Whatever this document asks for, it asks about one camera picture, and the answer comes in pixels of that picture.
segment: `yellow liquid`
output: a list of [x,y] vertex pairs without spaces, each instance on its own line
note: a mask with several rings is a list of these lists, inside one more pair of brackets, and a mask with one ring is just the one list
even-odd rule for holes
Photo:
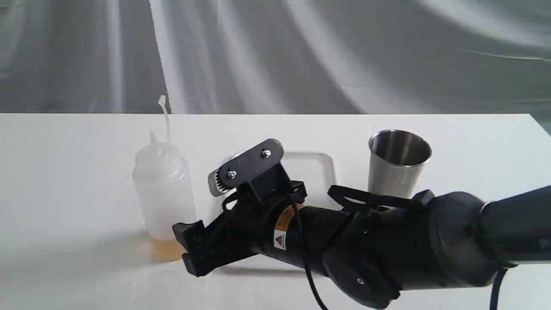
[[176,239],[159,240],[149,236],[149,243],[151,243],[153,254],[162,261],[181,259],[182,254],[186,251]]

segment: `metal cup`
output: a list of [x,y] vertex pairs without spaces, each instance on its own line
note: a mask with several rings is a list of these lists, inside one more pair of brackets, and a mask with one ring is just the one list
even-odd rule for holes
[[402,130],[383,130],[369,139],[368,191],[411,198],[417,179],[432,155],[421,137]]

